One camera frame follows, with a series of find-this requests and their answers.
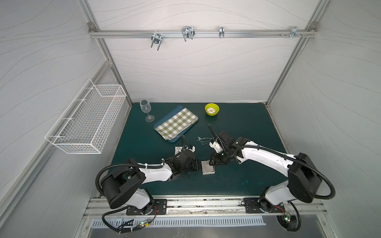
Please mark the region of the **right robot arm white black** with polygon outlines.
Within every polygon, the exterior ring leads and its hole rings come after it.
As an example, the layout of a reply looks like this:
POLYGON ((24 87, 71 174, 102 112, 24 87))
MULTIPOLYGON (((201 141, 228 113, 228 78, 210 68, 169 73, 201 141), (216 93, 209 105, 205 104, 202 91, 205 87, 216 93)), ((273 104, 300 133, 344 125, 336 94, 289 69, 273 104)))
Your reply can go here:
POLYGON ((314 199, 335 197, 333 183, 317 170, 308 155, 278 152, 245 137, 234 139, 224 131, 217 134, 212 127, 209 130, 213 135, 209 146, 214 150, 209 161, 211 166, 255 161, 287 177, 284 182, 268 186, 258 198, 245 198, 243 204, 247 213, 279 210, 282 214, 276 218, 281 227, 296 232, 301 228, 301 216, 294 200, 312 203, 314 199))

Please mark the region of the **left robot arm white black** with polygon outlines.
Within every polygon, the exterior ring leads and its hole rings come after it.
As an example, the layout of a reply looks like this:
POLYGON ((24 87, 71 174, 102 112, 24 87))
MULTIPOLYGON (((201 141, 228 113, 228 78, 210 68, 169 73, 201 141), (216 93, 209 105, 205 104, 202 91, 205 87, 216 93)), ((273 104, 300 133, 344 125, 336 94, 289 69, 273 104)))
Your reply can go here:
POLYGON ((126 234, 135 232, 149 226, 154 219, 147 219, 138 225, 133 225, 129 220, 119 226, 111 225, 106 216, 135 208, 142 215, 152 213, 157 216, 159 208, 152 195, 142 189, 141 185, 150 182, 169 182, 183 174, 198 171, 198 160, 194 155, 195 147, 186 144, 185 136, 182 136, 182 146, 179 151, 163 159, 160 164, 142 164, 135 159, 128 159, 124 163, 113 164, 101 169, 96 178, 95 185, 104 196, 111 208, 111 211, 102 215, 102 222, 114 232, 126 234))

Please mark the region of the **grey necklace display card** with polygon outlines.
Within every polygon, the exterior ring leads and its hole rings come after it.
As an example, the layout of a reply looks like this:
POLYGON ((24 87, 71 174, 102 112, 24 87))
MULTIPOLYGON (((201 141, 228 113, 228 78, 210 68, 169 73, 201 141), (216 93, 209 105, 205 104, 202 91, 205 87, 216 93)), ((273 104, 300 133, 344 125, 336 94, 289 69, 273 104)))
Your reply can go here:
POLYGON ((180 153, 181 150, 182 150, 182 147, 181 147, 181 146, 176 146, 176 147, 175 147, 175 154, 180 153))

